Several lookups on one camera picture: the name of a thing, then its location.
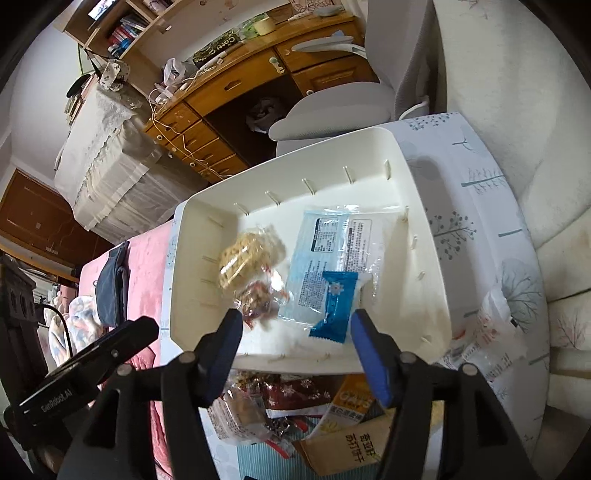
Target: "black cable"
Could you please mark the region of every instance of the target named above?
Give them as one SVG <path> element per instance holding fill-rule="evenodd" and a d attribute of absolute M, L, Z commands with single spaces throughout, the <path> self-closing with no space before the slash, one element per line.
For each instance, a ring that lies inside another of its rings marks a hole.
<path fill-rule="evenodd" d="M 60 313 L 60 311 L 57 308 L 55 308 L 52 305 L 48 305 L 47 303 L 40 303 L 39 305 L 41 307 L 43 307 L 44 309 L 50 309 L 59 315 L 61 322 L 64 325 L 64 332 L 66 333 L 66 340 L 68 342 L 68 351 L 70 352 L 70 358 L 72 358 L 74 356 L 74 352 L 72 351 L 72 342 L 70 341 L 70 332 L 68 332 L 68 326 L 66 325 L 66 321 L 64 320 L 63 315 Z"/>

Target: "dark blue cloth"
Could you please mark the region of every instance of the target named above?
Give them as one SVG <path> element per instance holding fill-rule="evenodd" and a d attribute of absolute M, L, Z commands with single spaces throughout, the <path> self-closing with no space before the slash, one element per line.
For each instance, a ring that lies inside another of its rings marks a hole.
<path fill-rule="evenodd" d="M 129 271 L 125 265 L 127 247 L 125 241 L 109 252 L 109 259 L 96 282 L 96 311 L 100 322 L 107 327 L 117 327 L 127 317 L 127 291 Z"/>

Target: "snack package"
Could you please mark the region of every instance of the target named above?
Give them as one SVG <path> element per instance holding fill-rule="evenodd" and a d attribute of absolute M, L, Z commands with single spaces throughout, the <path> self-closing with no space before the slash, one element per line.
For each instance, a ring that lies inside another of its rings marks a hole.
<path fill-rule="evenodd" d="M 372 288 L 366 288 L 369 295 L 363 295 L 364 301 L 371 301 L 378 292 L 384 254 L 401 215 L 390 208 L 361 212 L 358 206 L 305 212 L 287 277 L 293 300 L 280 308 L 279 317 L 308 327 L 323 321 L 325 271 L 371 274 Z"/>
<path fill-rule="evenodd" d="M 224 290 L 243 288 L 284 256 L 285 247 L 272 227 L 242 232 L 220 256 L 219 284 Z"/>
<path fill-rule="evenodd" d="M 519 358 L 526 356 L 524 332 L 511 317 L 501 286 L 489 291 L 476 318 L 454 338 L 439 363 L 457 370 L 464 363 L 478 367 L 492 384 Z"/>
<path fill-rule="evenodd" d="M 293 426 L 307 431 L 307 425 L 297 419 L 285 417 L 269 419 L 265 414 L 262 395 L 258 387 L 251 383 L 255 379 L 254 372 L 234 373 L 234 378 L 230 378 L 224 393 L 207 409 L 207 415 L 221 441 L 232 445 L 266 443 L 288 459 L 295 453 L 295 449 L 283 435 Z"/>
<path fill-rule="evenodd" d="M 237 387 L 228 387 L 213 401 L 207 414 L 218 438 L 226 443 L 250 445 L 273 438 L 260 406 Z"/>
<path fill-rule="evenodd" d="M 306 439 L 357 425 L 363 420 L 373 401 L 374 396 L 365 375 L 347 375 L 330 404 L 328 412 L 320 419 L 318 425 Z"/>
<path fill-rule="evenodd" d="M 263 405 L 270 419 L 322 416 L 342 379 L 340 375 L 304 377 L 252 371 L 234 372 L 231 376 L 237 387 Z"/>
<path fill-rule="evenodd" d="M 264 274 L 237 292 L 234 299 L 234 308 L 241 311 L 242 320 L 250 328 L 253 328 L 256 319 L 277 315 L 279 307 L 290 299 L 279 272 L 268 267 L 263 269 Z"/>
<path fill-rule="evenodd" d="M 359 307 L 361 288 L 370 279 L 370 273 L 322 272 L 328 283 L 325 317 L 310 330 L 311 337 L 326 338 L 344 343 L 351 313 Z"/>

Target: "bookshelf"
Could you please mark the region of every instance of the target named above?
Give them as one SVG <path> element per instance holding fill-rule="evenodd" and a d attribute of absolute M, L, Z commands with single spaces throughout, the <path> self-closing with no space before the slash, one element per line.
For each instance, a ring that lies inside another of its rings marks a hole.
<path fill-rule="evenodd" d="M 128 15 L 136 14 L 143 18 L 148 26 L 142 31 L 121 54 L 120 59 L 131 68 L 129 83 L 144 95 L 154 88 L 154 83 L 161 80 L 161 69 L 148 60 L 140 50 L 141 45 L 152 35 L 165 34 L 170 30 L 169 21 L 184 7 L 194 0 L 176 0 L 160 15 L 153 13 L 142 0 L 117 0 L 111 10 L 92 27 L 93 20 L 88 15 L 97 0 L 82 0 L 71 17 L 60 30 L 76 40 L 81 46 L 104 57 L 112 57 L 109 52 L 109 37 L 119 20 Z"/>

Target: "blue snack wrapper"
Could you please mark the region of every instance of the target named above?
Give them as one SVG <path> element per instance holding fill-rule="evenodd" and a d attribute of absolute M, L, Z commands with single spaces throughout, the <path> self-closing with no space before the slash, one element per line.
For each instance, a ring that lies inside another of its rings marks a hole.
<path fill-rule="evenodd" d="M 367 278 L 360 280 L 359 275 L 357 272 L 322 272 L 322 278 L 328 283 L 324 320 L 311 328 L 311 337 L 345 342 L 352 307 L 359 303 L 359 292 L 367 281 Z"/>

